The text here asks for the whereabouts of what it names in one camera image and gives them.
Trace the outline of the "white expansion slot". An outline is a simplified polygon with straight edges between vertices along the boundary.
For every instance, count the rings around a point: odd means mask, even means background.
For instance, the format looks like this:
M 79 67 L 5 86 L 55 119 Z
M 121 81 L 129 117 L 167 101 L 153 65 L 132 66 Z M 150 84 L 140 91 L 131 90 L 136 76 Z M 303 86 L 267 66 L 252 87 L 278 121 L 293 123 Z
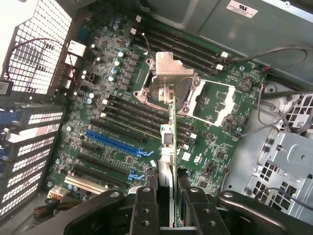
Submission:
M 79 189 L 97 194 L 97 195 L 102 194 L 105 191 L 108 191 L 108 189 L 105 188 L 104 186 L 94 183 L 92 181 L 80 178 L 78 176 L 67 175 L 65 177 L 64 183 L 72 185 L 73 187 L 77 187 Z

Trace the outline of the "silver drive cage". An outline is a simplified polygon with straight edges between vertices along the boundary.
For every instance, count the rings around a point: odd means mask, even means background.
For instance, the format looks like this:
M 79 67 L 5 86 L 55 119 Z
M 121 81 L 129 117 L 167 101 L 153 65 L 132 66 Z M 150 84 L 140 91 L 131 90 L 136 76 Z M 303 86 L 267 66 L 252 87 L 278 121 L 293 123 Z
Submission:
M 253 111 L 222 190 L 259 200 L 313 225 L 313 94 L 263 100 Z

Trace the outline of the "blue expansion slot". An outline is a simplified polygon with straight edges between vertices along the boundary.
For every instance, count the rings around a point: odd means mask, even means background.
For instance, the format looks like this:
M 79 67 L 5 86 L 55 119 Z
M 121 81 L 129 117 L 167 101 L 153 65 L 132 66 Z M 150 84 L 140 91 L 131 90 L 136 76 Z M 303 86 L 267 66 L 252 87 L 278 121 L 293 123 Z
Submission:
M 85 136 L 90 138 L 90 139 L 93 139 L 95 141 L 98 141 L 98 142 L 101 142 L 103 144 L 106 144 L 106 145 L 108 145 L 110 147 L 113 147 L 113 148 L 116 148 L 118 150 L 124 151 L 124 152 L 126 152 L 128 154 L 135 155 L 135 156 L 137 156 L 139 158 L 141 158 L 142 156 L 151 156 L 151 155 L 154 154 L 154 151 L 147 152 L 147 151 L 144 151 L 141 148 L 134 148 L 134 147 L 132 147 L 129 144 L 126 144 L 126 143 L 123 143 L 121 141 L 117 141 L 117 140 L 111 139 L 109 137 L 100 135 L 100 134 L 98 134 L 96 132 L 93 132 L 93 131 L 90 131 L 90 130 L 87 130 L 85 132 Z

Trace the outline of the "green motherboard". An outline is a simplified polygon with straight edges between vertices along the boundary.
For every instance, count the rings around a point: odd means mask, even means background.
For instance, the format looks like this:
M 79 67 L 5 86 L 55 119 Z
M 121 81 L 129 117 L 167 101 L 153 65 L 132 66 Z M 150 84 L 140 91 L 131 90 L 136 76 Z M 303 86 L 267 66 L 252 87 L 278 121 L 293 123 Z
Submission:
M 80 84 L 70 98 L 46 187 L 58 198 L 82 198 L 91 192 L 64 183 L 67 175 L 123 192 L 146 183 L 148 170 L 161 158 L 160 126 L 168 121 L 169 111 L 158 100 L 149 101 L 164 110 L 141 103 L 134 92 L 141 90 L 148 75 L 146 60 L 171 52 L 201 79 L 236 88 L 232 113 L 220 127 L 177 111 L 177 166 L 186 168 L 192 185 L 217 193 L 266 74 L 250 62 L 228 64 L 228 52 L 151 20 L 101 15 L 85 30 L 92 55 L 84 60 Z M 252 89 L 242 92 L 238 82 L 246 77 L 252 79 Z M 205 82 L 193 115 L 215 122 L 227 93 L 227 86 Z M 87 130 L 154 154 L 139 158 L 86 137 Z

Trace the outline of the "silver socket cover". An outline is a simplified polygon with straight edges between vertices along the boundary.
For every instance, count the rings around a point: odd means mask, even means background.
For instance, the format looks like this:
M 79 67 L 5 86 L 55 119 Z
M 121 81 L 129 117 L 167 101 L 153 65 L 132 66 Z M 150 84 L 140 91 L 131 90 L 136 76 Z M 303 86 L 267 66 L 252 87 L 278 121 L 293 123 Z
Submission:
M 188 117 L 191 118 L 195 118 L 197 120 L 200 120 L 204 123 L 207 123 L 209 125 L 214 125 L 216 127 L 220 127 L 222 125 L 222 122 L 224 120 L 224 118 L 226 116 L 228 116 L 229 114 L 232 113 L 232 110 L 234 108 L 235 102 L 233 99 L 233 96 L 235 94 L 236 88 L 233 85 L 228 85 L 225 83 L 220 83 L 220 82 L 215 82 L 215 81 L 211 81 L 211 80 L 207 80 L 207 79 L 200 79 L 200 83 L 213 83 L 213 84 L 218 84 L 218 85 L 222 85 L 222 86 L 227 86 L 228 87 L 228 93 L 224 99 L 224 103 L 222 103 L 224 105 L 224 108 L 222 110 L 220 110 L 217 119 L 215 120 L 215 122 L 210 122 L 204 119 L 201 119 L 199 117 L 196 117 L 193 115 L 193 112 L 191 110 L 191 103 L 189 104 L 189 111 L 185 114 Z

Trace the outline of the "coin battery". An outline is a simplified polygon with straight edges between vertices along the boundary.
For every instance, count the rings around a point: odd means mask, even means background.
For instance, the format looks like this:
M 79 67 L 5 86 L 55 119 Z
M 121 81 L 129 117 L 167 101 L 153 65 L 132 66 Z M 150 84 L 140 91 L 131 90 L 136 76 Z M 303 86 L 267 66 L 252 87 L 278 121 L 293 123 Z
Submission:
M 241 79 L 238 82 L 238 89 L 242 92 L 249 92 L 252 89 L 253 81 L 250 77 Z

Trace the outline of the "CPU socket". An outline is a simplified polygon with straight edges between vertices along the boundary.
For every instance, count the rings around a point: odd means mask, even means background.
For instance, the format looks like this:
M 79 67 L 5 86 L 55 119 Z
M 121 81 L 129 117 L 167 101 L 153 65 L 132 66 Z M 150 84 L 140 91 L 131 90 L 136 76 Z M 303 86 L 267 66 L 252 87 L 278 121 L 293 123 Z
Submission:
M 200 76 L 194 73 L 192 77 L 182 77 L 185 75 L 183 71 L 186 71 L 179 60 L 166 59 L 170 65 L 166 65 L 166 69 L 169 70 L 169 77 L 158 76 L 158 66 L 165 65 L 164 62 L 154 61 L 153 59 L 147 59 L 146 63 L 149 65 L 149 72 L 143 86 L 140 91 L 135 91 L 134 96 L 141 103 L 146 104 L 152 108 L 158 110 L 164 110 L 164 108 L 151 103 L 149 100 L 154 99 L 159 102 L 167 103 L 171 101 L 169 98 L 169 92 L 165 90 L 166 82 L 174 82 L 170 84 L 174 86 L 176 97 L 176 109 L 180 115 L 185 116 L 189 111 L 189 104 L 191 103 L 192 112 L 197 104 L 196 98 L 202 92 L 204 83 L 200 83 Z

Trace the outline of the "open black PC case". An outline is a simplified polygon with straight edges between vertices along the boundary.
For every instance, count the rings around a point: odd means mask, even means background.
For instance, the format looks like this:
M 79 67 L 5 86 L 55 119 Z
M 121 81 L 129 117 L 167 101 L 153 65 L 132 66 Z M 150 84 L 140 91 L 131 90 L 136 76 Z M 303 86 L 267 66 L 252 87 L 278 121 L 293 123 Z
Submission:
M 228 64 L 255 64 L 266 78 L 251 115 L 263 100 L 313 94 L 313 0 L 0 0 L 0 235 L 23 235 L 98 196 L 58 198 L 46 178 L 92 55 L 85 27 L 101 15 L 151 20 L 228 52 Z M 159 235 L 196 235 L 179 202 L 169 226 L 167 167 L 159 159 L 155 168 Z M 215 194 L 199 188 L 216 197 L 222 184 Z

